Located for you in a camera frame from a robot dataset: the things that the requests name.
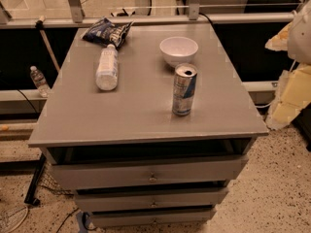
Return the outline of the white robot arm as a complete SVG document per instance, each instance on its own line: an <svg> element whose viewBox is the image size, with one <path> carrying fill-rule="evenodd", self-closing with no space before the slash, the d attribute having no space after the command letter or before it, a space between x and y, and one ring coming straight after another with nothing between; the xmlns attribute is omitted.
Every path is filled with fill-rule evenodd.
<svg viewBox="0 0 311 233"><path fill-rule="evenodd" d="M265 123L272 130L289 125L311 103L311 1L306 2L294 19L267 41L268 50L286 51L294 61L279 77L275 98Z"/></svg>

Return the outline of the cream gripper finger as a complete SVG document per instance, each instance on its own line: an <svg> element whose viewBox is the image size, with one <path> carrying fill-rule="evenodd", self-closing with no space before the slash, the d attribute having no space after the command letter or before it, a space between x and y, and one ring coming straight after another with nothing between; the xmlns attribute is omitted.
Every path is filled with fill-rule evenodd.
<svg viewBox="0 0 311 233"><path fill-rule="evenodd" d="M311 103L311 66L300 63L279 78L265 123L272 130L288 126Z"/></svg>
<svg viewBox="0 0 311 233"><path fill-rule="evenodd" d="M289 31L290 31L291 26L292 24L288 23L275 36L269 39L266 42L264 47L268 50L287 51L288 50L288 37L289 37Z"/></svg>

